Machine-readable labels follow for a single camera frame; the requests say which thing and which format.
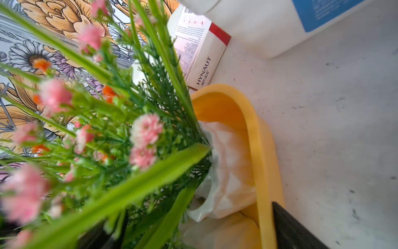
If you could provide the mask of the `yellow plastic tray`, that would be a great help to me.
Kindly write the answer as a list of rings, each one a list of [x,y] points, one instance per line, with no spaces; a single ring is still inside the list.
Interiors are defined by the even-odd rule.
[[[256,113],[250,100],[232,86],[214,84],[191,95],[198,120],[221,122],[248,141],[256,204],[240,213],[260,229],[261,248],[277,248],[272,203],[285,205],[275,142],[268,124]]]

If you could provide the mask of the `pink flower potted plant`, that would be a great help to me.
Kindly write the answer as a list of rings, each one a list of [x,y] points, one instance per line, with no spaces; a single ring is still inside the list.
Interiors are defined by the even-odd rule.
[[[30,148],[24,156],[2,146],[1,220],[17,226],[1,232],[3,249],[75,249],[78,240],[105,221],[117,239],[127,217],[122,249],[181,248],[177,227],[195,191],[220,169],[229,179],[251,179],[250,153],[234,147],[228,127],[198,122],[179,65],[168,17],[159,1],[130,1],[132,25],[121,30],[144,78],[120,68],[104,24],[114,24],[108,1],[83,1],[93,23],[82,24],[79,50],[30,23],[6,5],[1,12],[83,66],[103,88],[67,83],[49,62],[39,74],[21,76],[1,97],[34,117],[2,143]]]

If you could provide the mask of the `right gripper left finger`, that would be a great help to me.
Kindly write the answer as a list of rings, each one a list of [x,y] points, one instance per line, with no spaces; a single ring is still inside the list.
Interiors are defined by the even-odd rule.
[[[117,239],[113,237],[116,234],[114,229],[111,234],[107,234],[105,229],[105,221],[96,224],[88,232],[86,232],[77,242],[76,249],[121,249],[124,241],[125,231],[127,227],[127,217],[124,218],[121,233]]]

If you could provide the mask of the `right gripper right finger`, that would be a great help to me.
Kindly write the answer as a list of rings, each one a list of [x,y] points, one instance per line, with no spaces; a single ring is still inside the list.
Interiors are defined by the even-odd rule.
[[[279,203],[272,207],[278,249],[328,249]]]

